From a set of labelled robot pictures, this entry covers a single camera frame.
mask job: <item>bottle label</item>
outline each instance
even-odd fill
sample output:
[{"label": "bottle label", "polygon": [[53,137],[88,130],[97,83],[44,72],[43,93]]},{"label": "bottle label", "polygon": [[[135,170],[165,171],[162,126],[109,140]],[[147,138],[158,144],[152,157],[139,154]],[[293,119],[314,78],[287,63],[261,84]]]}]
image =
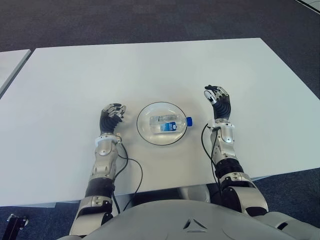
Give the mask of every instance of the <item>bottle label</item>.
[{"label": "bottle label", "polygon": [[177,130],[177,125],[176,123],[173,121],[173,122],[167,122],[167,123],[164,123],[164,124],[161,124],[160,125],[160,131],[161,132],[173,132]]}]

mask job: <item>black cable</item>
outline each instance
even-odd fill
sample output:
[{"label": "black cable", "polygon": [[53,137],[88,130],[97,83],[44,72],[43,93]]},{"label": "black cable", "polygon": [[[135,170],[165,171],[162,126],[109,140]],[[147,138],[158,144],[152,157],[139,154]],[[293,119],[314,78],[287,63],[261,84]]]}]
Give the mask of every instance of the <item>black cable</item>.
[{"label": "black cable", "polygon": [[115,181],[116,178],[117,178],[117,176],[118,176],[123,170],[125,170],[125,168],[126,168],[127,165],[128,165],[128,161],[129,161],[129,159],[128,159],[128,153],[127,153],[127,150],[126,150],[125,146],[124,146],[122,143],[121,143],[120,145],[122,146],[122,148],[123,148],[123,150],[124,150],[124,153],[125,153],[125,158],[124,158],[124,159],[126,159],[126,162],[125,162],[125,165],[123,166],[123,168],[121,168],[121,170],[118,171],[117,174],[114,176],[114,180],[113,180],[113,181]]},{"label": "black cable", "polygon": [[112,192],[112,198],[113,198],[114,204],[116,206],[116,210],[118,211],[118,214],[120,214],[120,207],[118,205],[118,202],[116,200],[116,196],[115,196],[114,192]]},{"label": "black cable", "polygon": [[211,169],[212,169],[212,175],[213,175],[213,178],[214,178],[214,181],[216,184],[218,184],[217,182],[217,179],[216,179],[216,175],[215,175],[215,171],[214,171],[214,167],[216,167],[216,164],[214,163],[214,161],[212,160],[212,157],[210,157],[209,153],[207,152],[206,150],[206,147],[204,145],[204,132],[205,132],[205,129],[206,127],[208,126],[208,123],[204,126],[204,128],[202,129],[202,132],[201,132],[201,144],[202,144],[202,147],[203,147],[203,150],[205,151],[206,155],[208,156],[208,158],[210,159],[210,165],[211,165]]},{"label": "black cable", "polygon": [[130,200],[127,202],[127,204],[125,205],[123,211],[125,211],[125,210],[127,209],[129,203],[135,198],[135,196],[136,196],[136,194],[137,194],[137,192],[138,192],[138,190],[139,190],[139,188],[140,188],[140,186],[141,186],[142,179],[143,179],[143,177],[144,177],[144,171],[143,171],[143,169],[142,169],[141,164],[140,164],[137,160],[135,160],[135,159],[133,159],[133,158],[129,158],[129,160],[134,161],[134,162],[136,162],[136,163],[139,165],[140,170],[141,170],[141,178],[140,178],[140,182],[139,182],[138,187],[136,188],[135,192],[133,193],[131,199],[130,199]]},{"label": "black cable", "polygon": [[[121,170],[118,171],[117,174],[114,176],[113,182],[115,182],[115,180],[116,180],[116,178],[118,177],[118,175],[119,175],[123,170],[125,170],[125,168],[126,168],[127,165],[128,165],[128,161],[129,161],[128,153],[127,153],[127,150],[126,150],[125,146],[124,146],[122,143],[121,143],[120,145],[122,146],[122,148],[123,148],[123,150],[124,150],[125,157],[123,157],[123,158],[126,159],[126,161],[125,161],[124,167],[121,168]],[[115,196],[114,192],[112,192],[112,197],[113,197],[114,204],[115,204],[115,206],[116,206],[116,210],[117,210],[118,214],[120,214],[120,208],[119,208],[119,205],[118,205],[118,202],[117,202],[117,199],[116,199],[116,196]]]},{"label": "black cable", "polygon": [[216,195],[217,193],[220,193],[220,190],[219,190],[219,189],[210,195],[210,199],[212,199],[212,197],[213,197],[214,195]]},{"label": "black cable", "polygon": [[214,168],[213,166],[216,168],[216,164],[214,163],[214,161],[212,160],[212,157],[213,157],[213,153],[214,153],[214,146],[216,144],[216,141],[217,141],[217,137],[218,137],[218,129],[220,129],[220,127],[218,128],[214,128],[213,130],[216,131],[216,135],[215,135],[215,139],[214,139],[214,143],[213,143],[213,148],[212,148],[212,151],[211,151],[211,156],[209,155],[209,153],[207,152],[206,150],[206,147],[204,145],[204,131],[206,129],[206,127],[208,126],[208,123],[204,126],[204,128],[202,129],[202,132],[201,132],[201,143],[202,143],[202,147],[203,147],[203,150],[205,151],[206,155],[208,156],[208,158],[210,159],[211,161],[211,169],[212,169],[212,174],[213,174],[213,178],[214,178],[214,181],[215,183],[217,184],[218,186],[218,191],[216,193],[220,193],[220,197],[222,197],[222,194],[221,194],[221,185],[220,185],[220,180],[218,178],[218,181],[216,179],[216,175],[215,175],[215,172],[214,172]]}]

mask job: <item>robot forearm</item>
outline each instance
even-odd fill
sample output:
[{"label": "robot forearm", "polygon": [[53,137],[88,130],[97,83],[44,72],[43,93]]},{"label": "robot forearm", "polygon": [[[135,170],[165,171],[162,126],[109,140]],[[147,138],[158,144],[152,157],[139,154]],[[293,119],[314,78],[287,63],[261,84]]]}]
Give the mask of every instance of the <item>robot forearm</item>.
[{"label": "robot forearm", "polygon": [[113,217],[112,195],[118,158],[116,144],[121,143],[121,137],[114,135],[114,129],[122,121],[125,110],[125,106],[115,103],[101,112],[101,135],[95,140],[95,162],[70,235],[87,235]]},{"label": "robot forearm", "polygon": [[214,112],[211,156],[215,175],[220,182],[222,204],[250,216],[264,215],[268,211],[266,200],[244,172],[235,154],[234,126],[229,122],[229,95],[222,87],[209,85],[205,89],[204,95],[212,104]]}]

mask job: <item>gray carpet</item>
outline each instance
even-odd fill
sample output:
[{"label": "gray carpet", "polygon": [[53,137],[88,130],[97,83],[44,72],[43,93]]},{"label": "gray carpet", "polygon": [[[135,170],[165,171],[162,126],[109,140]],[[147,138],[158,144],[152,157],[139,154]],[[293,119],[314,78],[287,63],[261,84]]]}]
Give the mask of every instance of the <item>gray carpet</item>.
[{"label": "gray carpet", "polygon": [[[319,29],[320,15],[294,0],[0,1],[0,52],[72,45],[262,38],[318,98]],[[259,180],[257,185],[271,211],[320,227],[320,169],[272,176]],[[162,198],[175,198],[172,190],[159,194]],[[140,194],[137,202],[152,199]],[[0,234],[6,227],[4,220],[13,212],[30,219],[18,239],[59,238],[68,234],[77,207],[68,203],[51,209],[1,207]]]}]

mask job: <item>plastic bottle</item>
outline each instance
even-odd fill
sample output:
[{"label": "plastic bottle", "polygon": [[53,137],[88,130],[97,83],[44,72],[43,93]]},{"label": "plastic bottle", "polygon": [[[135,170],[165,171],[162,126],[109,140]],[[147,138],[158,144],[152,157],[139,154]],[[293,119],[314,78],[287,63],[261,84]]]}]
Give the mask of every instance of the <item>plastic bottle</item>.
[{"label": "plastic bottle", "polygon": [[154,134],[178,133],[190,126],[192,126],[192,118],[185,118],[179,114],[150,117],[150,128]]}]

